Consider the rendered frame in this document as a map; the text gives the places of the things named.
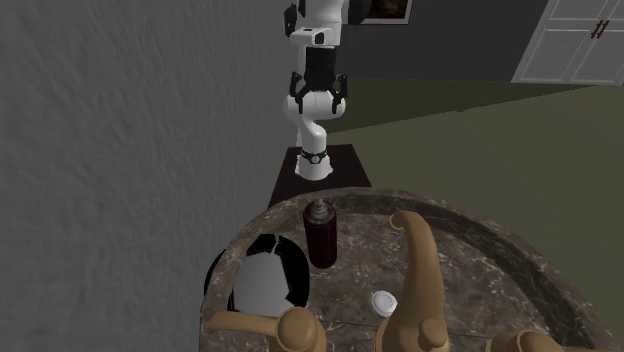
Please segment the white panelled double door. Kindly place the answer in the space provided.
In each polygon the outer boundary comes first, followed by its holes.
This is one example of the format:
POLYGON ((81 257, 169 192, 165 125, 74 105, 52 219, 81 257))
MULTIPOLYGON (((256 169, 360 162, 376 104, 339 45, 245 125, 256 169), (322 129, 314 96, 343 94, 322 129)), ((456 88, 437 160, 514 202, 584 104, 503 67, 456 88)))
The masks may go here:
POLYGON ((512 81, 624 85, 624 0, 548 0, 512 81))

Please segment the dark red spray bottle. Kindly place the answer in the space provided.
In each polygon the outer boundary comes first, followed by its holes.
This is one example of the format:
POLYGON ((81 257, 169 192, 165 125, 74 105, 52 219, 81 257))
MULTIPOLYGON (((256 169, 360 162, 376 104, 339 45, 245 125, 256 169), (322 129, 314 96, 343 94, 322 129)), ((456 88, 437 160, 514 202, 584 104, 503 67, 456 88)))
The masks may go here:
POLYGON ((303 211, 308 256, 318 269, 327 269, 337 260, 337 213, 322 198, 309 203, 303 211))

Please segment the brown marble sink basin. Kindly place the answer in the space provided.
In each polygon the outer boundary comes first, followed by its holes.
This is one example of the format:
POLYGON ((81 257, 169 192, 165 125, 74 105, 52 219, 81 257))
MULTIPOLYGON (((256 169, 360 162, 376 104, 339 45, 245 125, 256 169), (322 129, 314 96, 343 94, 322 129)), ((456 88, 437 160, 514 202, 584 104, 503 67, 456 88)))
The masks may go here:
POLYGON ((407 242, 390 226, 398 210, 420 214, 436 241, 452 352, 484 352, 500 332, 533 329, 574 349, 618 348, 593 306, 547 259, 500 225, 462 208, 392 189, 321 192, 338 215, 338 258, 310 272, 308 309, 328 352, 373 352, 380 317, 371 296, 399 295, 407 242))

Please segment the black and white plate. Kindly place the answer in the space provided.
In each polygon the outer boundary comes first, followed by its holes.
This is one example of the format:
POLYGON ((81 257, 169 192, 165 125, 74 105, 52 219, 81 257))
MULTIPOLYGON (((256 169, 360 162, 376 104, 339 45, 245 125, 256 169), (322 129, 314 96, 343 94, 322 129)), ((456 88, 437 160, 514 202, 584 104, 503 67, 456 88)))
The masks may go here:
POLYGON ((278 318, 292 307, 305 308, 309 295, 304 250, 283 235, 262 233, 246 250, 226 310, 278 318))

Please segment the dark robot stand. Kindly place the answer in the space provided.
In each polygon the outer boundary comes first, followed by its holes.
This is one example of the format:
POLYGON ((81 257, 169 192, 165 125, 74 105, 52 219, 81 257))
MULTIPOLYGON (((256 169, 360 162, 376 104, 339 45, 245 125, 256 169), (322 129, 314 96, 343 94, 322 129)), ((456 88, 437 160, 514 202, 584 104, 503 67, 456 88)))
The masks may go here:
POLYGON ((289 147, 274 186, 268 207, 300 194, 344 187, 370 187, 371 183, 351 144, 330 145, 333 172, 320 181, 308 181, 295 174, 300 147, 289 147))

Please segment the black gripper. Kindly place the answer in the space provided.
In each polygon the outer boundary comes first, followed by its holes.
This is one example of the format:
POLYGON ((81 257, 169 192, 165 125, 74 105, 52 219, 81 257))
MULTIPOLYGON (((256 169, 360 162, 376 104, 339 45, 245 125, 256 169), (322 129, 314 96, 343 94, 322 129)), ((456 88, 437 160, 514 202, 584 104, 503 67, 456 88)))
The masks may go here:
POLYGON ((293 71, 291 74, 289 95, 295 99, 298 113, 303 113, 303 99, 309 91, 328 91, 331 95, 331 111, 337 108, 344 98, 348 97, 348 77, 346 74, 336 75, 336 48, 307 47, 305 49, 304 77, 293 71), (298 83, 304 79, 304 85, 297 91, 298 83), (339 89, 334 83, 339 82, 339 89))

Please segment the framed dark wall picture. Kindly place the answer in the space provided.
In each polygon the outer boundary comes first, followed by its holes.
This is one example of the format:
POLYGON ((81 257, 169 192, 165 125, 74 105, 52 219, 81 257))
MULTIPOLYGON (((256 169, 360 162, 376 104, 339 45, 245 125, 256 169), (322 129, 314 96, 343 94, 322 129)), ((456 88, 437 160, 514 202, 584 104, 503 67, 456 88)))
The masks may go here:
POLYGON ((363 24, 407 25, 413 0, 371 0, 371 7, 363 24))

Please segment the white round drain plug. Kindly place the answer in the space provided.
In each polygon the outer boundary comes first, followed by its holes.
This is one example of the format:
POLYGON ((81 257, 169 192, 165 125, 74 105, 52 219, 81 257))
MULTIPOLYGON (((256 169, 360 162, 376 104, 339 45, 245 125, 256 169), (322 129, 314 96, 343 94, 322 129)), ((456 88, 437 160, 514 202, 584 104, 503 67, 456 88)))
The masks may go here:
POLYGON ((370 302, 374 312, 383 318, 390 317, 398 306, 395 296, 384 290, 372 293, 370 302))

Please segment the brass tap spout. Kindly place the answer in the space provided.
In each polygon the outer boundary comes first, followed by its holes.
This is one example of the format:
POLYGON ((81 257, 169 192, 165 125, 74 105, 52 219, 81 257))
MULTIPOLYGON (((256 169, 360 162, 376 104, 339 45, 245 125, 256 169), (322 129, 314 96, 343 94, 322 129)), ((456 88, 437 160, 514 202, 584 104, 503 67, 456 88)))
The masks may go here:
POLYGON ((445 288, 431 228, 406 210, 394 213, 390 224, 404 231, 408 269, 397 307, 377 330, 374 352, 450 352, 445 288))

